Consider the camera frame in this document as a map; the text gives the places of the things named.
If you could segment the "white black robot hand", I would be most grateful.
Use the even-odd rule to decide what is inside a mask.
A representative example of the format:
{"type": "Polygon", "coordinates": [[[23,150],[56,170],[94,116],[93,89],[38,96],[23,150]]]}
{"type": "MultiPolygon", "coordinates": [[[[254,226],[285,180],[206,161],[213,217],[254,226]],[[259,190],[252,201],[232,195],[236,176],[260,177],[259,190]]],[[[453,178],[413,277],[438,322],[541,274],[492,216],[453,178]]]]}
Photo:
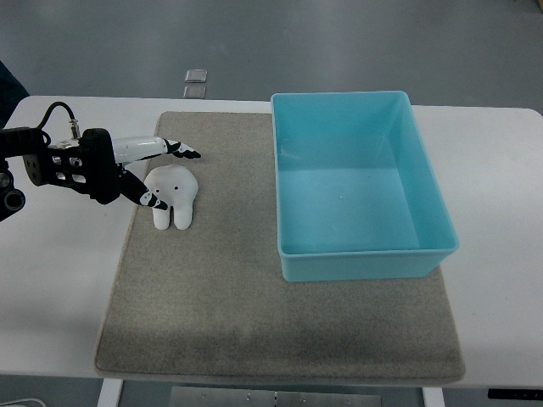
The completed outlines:
{"type": "Polygon", "coordinates": [[[109,204],[123,195],[135,204],[165,210],[167,203],[126,169],[130,163],[161,154],[185,159],[200,157],[183,142],[162,137],[112,140],[105,129],[88,129],[79,139],[45,149],[43,179],[86,194],[100,204],[109,204]]]}

